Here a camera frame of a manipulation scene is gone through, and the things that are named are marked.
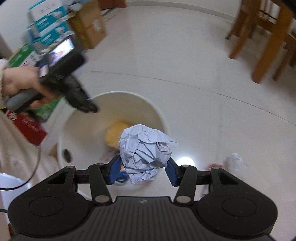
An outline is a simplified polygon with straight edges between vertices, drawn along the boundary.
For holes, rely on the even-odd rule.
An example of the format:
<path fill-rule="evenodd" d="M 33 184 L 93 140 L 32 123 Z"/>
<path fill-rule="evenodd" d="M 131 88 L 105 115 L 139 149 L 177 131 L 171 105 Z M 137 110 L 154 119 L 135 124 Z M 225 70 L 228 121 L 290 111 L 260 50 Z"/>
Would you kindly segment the person left hand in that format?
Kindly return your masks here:
<path fill-rule="evenodd" d="M 40 100 L 33 101 L 30 109 L 38 109 L 57 98 L 48 88 L 40 84 L 39 69 L 37 67 L 6 68 L 2 78 L 2 96 L 6 99 L 17 94 L 22 89 L 33 88 L 43 95 Z"/>

